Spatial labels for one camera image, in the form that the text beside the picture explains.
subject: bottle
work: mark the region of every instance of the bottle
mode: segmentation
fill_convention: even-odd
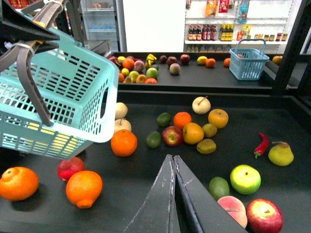
[[[211,26],[211,37],[210,37],[210,39],[211,40],[216,40],[216,26],[214,26],[214,25],[212,25]]]
[[[211,40],[212,31],[210,25],[207,26],[207,40]]]
[[[197,29],[196,29],[196,25],[194,25],[193,30],[192,30],[192,40],[196,40],[196,35],[197,35]]]
[[[203,25],[202,40],[207,40],[207,25]]]
[[[202,40],[202,32],[201,32],[201,26],[198,25],[196,40]]]
[[[193,40],[192,25],[189,26],[189,30],[188,30],[188,40]]]

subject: lemon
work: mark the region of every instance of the lemon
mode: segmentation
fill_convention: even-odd
[[[199,65],[205,65],[206,60],[207,60],[207,57],[200,56],[196,61],[198,62]]]
[[[124,59],[125,59],[125,57],[119,56],[119,57],[118,57],[118,62],[119,62],[119,61],[123,61]]]
[[[215,198],[215,200],[230,195],[228,182],[224,178],[218,176],[210,180],[208,191]]]
[[[123,74],[124,77],[127,77],[130,74],[130,71],[127,68],[123,68],[121,70],[121,74]]]

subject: pear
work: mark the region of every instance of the pear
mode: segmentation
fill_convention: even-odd
[[[268,157],[270,161],[277,166],[287,166],[294,160],[294,154],[290,145],[286,142],[273,142],[277,143],[269,151]]]

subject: basket handle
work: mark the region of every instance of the basket handle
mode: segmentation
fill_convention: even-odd
[[[261,50],[260,50],[260,54],[263,54],[265,48],[266,48],[266,41],[264,39],[243,39],[243,40],[240,40],[238,45],[236,46],[235,50],[234,50],[234,53],[237,54],[237,50],[239,48],[239,45],[241,42],[243,41],[262,41],[263,44],[262,44],[262,47],[261,47]]]

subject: plastic basket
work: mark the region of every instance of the plastic basket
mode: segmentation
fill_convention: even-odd
[[[241,49],[239,45],[243,41],[263,41],[261,50]],[[230,49],[229,69],[238,80],[259,80],[269,57],[263,54],[266,42],[263,39],[241,40],[235,49]]]
[[[44,125],[17,76],[0,74],[0,146],[69,159],[114,131],[118,68],[54,28],[59,49],[36,54],[31,73],[53,125]]]

